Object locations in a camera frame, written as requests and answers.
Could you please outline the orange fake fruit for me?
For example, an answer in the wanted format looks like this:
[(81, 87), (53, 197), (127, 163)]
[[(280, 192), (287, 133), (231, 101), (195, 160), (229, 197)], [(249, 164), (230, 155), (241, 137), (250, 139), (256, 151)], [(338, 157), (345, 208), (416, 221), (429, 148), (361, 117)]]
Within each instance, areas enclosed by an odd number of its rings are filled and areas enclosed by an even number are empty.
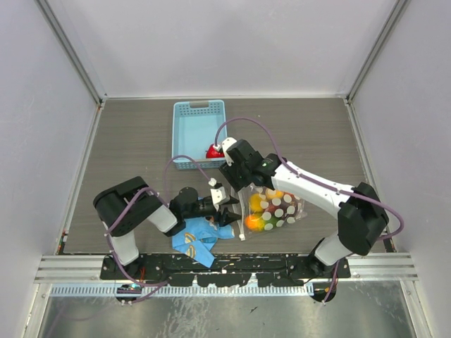
[(263, 232), (267, 221), (262, 213), (252, 213), (245, 218), (244, 224), (251, 232)]

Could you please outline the clear polka dot zip bag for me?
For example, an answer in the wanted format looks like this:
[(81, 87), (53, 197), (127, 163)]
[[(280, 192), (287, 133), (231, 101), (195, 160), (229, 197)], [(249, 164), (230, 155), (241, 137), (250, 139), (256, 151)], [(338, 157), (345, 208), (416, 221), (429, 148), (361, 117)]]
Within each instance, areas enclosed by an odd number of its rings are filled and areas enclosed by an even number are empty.
[[(266, 199), (266, 208), (261, 212), (263, 218), (267, 221), (263, 232), (251, 232), (244, 224), (245, 218), (252, 214), (249, 209), (249, 198), (253, 194), (260, 194)], [(241, 241), (245, 241), (256, 234), (274, 232), (307, 216), (307, 212), (304, 210), (304, 200), (288, 192), (251, 184), (238, 192), (232, 189), (231, 196), (240, 200), (239, 204), (233, 205), (233, 212), (241, 215), (241, 220), (237, 221), (238, 238)]]

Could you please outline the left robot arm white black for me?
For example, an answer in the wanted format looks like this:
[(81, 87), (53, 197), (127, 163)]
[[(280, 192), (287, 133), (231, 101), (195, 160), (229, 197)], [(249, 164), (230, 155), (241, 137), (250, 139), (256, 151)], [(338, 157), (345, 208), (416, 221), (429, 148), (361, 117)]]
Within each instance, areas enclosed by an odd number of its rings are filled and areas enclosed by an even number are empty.
[(211, 248), (220, 239), (234, 238), (232, 224), (241, 216), (229, 209), (238, 204), (238, 199), (227, 194), (215, 180), (210, 180), (209, 185), (210, 194), (206, 197), (185, 187), (169, 203), (140, 176), (100, 192), (93, 206), (104, 225), (116, 271), (125, 279), (139, 275), (141, 262), (135, 229), (144, 222), (171, 238), (173, 249), (211, 267)]

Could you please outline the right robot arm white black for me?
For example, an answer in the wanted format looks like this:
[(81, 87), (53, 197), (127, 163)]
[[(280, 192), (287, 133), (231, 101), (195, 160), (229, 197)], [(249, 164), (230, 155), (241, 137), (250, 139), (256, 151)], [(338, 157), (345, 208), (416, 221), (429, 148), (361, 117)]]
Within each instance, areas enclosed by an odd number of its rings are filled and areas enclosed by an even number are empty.
[(349, 255), (367, 255), (388, 225), (375, 189), (365, 182), (356, 187), (332, 182), (302, 170), (278, 152), (263, 157), (243, 139), (229, 137), (216, 149), (225, 156), (220, 171), (235, 191), (253, 184), (287, 192), (336, 219), (337, 230), (308, 255), (307, 269), (317, 277), (327, 276)]

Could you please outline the red fake apple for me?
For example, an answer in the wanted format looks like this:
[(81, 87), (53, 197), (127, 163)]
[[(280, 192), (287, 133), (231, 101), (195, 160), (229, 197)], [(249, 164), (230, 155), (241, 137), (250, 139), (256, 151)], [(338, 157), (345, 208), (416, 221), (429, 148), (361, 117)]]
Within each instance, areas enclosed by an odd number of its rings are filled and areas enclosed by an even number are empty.
[(217, 149), (214, 144), (211, 144), (206, 150), (205, 158), (223, 158), (223, 152), (221, 149)]

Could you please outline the yellow fake lemon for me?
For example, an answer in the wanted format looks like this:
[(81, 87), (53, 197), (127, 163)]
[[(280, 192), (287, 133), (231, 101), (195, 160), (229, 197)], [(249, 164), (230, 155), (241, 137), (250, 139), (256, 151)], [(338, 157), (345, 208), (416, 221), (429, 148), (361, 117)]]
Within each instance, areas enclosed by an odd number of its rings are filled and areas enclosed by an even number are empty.
[(261, 213), (266, 208), (266, 199), (260, 194), (253, 194), (249, 198), (249, 209), (252, 213)]

